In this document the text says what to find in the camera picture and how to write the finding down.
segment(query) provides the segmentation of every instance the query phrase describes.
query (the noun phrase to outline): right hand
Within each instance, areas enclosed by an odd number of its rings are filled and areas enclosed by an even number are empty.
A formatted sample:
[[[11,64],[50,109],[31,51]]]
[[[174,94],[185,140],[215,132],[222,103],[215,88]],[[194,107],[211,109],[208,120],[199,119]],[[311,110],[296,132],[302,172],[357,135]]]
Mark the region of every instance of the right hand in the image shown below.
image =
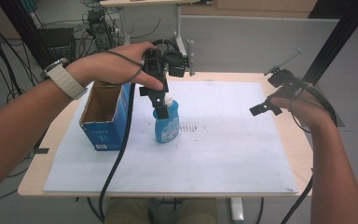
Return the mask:
[[[326,122],[333,122],[318,100],[306,91],[303,91],[293,101],[280,97],[273,97],[270,101],[273,105],[292,112],[296,118],[304,122],[310,129],[323,126]]]

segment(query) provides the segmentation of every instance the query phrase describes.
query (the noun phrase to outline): blue bottle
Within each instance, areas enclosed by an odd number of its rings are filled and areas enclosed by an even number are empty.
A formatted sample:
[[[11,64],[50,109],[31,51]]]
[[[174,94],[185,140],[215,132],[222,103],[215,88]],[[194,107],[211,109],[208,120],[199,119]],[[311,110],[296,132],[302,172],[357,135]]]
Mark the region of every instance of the blue bottle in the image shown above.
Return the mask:
[[[171,95],[165,93],[165,105],[168,107],[168,119],[158,119],[156,110],[153,111],[153,116],[156,119],[155,134],[156,139],[160,143],[166,143],[179,134],[179,104],[173,100]]]

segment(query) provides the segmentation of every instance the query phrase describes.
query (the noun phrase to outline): bottle cap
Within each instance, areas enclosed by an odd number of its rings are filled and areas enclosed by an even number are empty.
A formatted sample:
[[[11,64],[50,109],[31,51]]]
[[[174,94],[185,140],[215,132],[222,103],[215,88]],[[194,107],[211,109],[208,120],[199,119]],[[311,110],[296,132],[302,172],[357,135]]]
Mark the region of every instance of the bottle cap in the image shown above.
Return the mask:
[[[169,92],[165,92],[164,102],[166,106],[171,106],[173,103],[173,98]]]

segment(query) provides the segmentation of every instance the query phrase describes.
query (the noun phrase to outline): white watch strap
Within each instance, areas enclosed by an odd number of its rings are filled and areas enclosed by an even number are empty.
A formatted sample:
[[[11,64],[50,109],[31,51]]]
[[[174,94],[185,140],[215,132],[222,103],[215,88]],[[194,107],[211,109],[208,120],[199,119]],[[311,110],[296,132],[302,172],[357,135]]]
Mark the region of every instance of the white watch strap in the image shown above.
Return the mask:
[[[87,91],[87,88],[82,87],[60,64],[51,69],[48,76],[74,100]]]

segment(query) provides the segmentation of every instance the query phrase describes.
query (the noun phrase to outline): blue box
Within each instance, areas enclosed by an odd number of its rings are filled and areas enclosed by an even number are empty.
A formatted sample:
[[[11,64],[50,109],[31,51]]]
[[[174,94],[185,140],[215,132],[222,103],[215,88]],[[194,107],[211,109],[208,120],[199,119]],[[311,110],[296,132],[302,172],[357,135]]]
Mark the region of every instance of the blue box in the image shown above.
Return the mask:
[[[130,83],[94,82],[79,123],[95,150],[121,150],[129,97]]]

